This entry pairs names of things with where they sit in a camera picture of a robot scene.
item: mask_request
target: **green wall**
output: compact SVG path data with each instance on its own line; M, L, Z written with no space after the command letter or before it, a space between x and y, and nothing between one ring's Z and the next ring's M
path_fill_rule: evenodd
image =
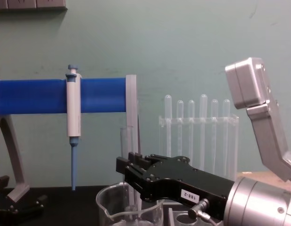
M196 103L231 99L224 66L265 61L291 147L291 0L67 0L67 12L0 14L0 78L84 78L137 74L143 153L158 150L166 94ZM245 110L239 170L264 170ZM69 186L71 151L65 115L13 116L32 186ZM124 113L84 114L78 185L111 184ZM0 175L12 174L0 137Z

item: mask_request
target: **blue cylindrical bar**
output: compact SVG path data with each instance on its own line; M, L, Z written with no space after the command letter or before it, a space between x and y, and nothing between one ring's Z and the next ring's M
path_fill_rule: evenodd
M0 115L67 113L66 80L0 80ZM125 112L126 79L82 79L82 113Z

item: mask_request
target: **wall outlet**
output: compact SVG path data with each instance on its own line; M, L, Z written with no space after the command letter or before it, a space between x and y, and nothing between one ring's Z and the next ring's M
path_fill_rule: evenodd
M0 9L8 8L8 0L0 0Z
M65 8L65 0L37 0L38 8Z
M36 7L36 0L8 0L9 9L24 9Z

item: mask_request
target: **label sticker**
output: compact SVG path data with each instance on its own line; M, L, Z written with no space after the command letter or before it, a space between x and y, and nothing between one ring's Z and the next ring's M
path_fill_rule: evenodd
M184 189L181 190L181 198L187 199L187 200L194 202L194 203L198 203L200 201L199 195L193 194L193 193L186 191Z

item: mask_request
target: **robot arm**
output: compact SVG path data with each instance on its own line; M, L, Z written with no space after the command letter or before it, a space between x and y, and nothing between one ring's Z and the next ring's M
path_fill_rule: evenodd
M263 61L237 62L226 67L226 75L235 107L247 108L263 164L283 181L291 181L291 152ZM128 160L117 159L117 171L143 200L175 200L192 207L191 217L223 219L224 226L291 226L290 192L248 178L229 181L195 169L188 161L183 156L143 159L131 153Z

